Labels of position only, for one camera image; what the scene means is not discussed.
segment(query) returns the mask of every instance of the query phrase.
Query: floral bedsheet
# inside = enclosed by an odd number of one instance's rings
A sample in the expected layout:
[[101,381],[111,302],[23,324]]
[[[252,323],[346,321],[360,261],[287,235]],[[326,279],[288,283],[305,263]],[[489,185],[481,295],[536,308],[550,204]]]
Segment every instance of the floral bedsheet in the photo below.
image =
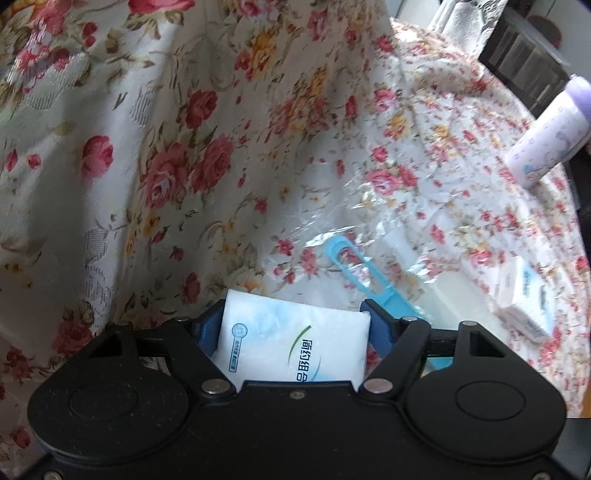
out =
[[370,254],[394,224],[428,277],[487,293],[519,254],[546,278],[553,340],[510,347],[579,413],[590,277],[564,171],[514,183],[503,153],[532,119],[445,39],[381,0],[17,0],[0,26],[8,475],[39,456],[30,394],[108,321],[196,316],[227,288],[357,308],[323,239]]

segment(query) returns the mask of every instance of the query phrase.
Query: yellow flower print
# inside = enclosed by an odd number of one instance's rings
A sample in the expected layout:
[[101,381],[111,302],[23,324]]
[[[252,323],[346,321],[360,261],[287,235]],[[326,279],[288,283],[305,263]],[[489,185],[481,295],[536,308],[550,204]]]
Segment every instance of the yellow flower print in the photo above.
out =
[[250,78],[255,79],[267,70],[269,61],[277,50],[273,39],[275,35],[274,30],[263,31],[252,40],[251,68],[247,72]]
[[156,215],[156,213],[153,210],[150,210],[150,213],[148,214],[144,222],[142,234],[144,236],[152,236],[152,233],[154,232],[154,230],[156,230],[159,223],[160,217]]
[[322,95],[324,92],[324,83],[326,81],[326,77],[328,76],[328,68],[318,68],[314,72],[314,76],[312,77],[312,81],[310,83],[310,90],[309,94],[311,97],[317,97]]
[[129,239],[127,240],[127,246],[125,247],[125,256],[127,258],[129,258],[135,250],[135,241],[136,241],[137,237],[138,237],[138,232],[137,232],[137,230],[134,230],[134,233],[132,233],[129,236]]
[[397,112],[389,120],[384,136],[392,137],[394,140],[400,140],[406,134],[408,121],[404,112]]

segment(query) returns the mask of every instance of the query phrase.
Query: logo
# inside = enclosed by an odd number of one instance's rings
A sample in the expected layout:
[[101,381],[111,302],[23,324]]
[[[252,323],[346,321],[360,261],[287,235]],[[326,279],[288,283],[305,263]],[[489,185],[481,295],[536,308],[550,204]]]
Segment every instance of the logo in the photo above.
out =
[[232,327],[232,335],[234,336],[234,344],[232,345],[232,352],[230,353],[230,365],[228,371],[236,373],[238,368],[238,357],[240,357],[240,345],[242,339],[248,333],[248,328],[243,323],[236,323]]

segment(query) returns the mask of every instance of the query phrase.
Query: purple cap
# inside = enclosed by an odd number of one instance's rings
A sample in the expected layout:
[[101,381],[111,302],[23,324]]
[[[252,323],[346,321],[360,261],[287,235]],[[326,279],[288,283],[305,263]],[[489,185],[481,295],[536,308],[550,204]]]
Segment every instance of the purple cap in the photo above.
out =
[[591,83],[583,77],[573,76],[564,91],[591,125]]

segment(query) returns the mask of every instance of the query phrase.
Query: wall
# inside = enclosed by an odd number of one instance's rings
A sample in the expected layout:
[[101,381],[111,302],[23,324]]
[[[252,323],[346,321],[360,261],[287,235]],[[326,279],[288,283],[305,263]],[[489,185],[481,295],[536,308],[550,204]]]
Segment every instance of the wall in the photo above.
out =
[[530,14],[546,16],[562,32],[560,52],[577,73],[591,81],[591,11],[579,0],[538,0]]

